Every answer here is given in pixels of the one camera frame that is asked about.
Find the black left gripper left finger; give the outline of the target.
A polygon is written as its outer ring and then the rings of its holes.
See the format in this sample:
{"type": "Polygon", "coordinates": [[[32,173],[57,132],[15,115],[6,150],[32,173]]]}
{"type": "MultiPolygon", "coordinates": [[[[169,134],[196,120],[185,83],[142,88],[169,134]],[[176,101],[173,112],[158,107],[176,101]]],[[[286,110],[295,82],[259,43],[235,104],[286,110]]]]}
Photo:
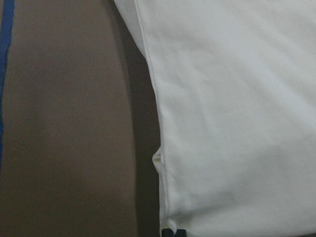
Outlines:
{"type": "Polygon", "coordinates": [[[161,237],[174,237],[174,232],[171,229],[162,229],[161,237]]]}

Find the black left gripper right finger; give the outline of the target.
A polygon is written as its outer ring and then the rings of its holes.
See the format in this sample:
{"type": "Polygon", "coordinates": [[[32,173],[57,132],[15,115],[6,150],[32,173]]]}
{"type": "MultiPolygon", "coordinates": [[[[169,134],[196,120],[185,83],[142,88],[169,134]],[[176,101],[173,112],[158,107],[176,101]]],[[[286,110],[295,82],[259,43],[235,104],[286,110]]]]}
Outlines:
{"type": "Polygon", "coordinates": [[[184,229],[177,229],[175,237],[187,237],[187,232],[184,229]]]}

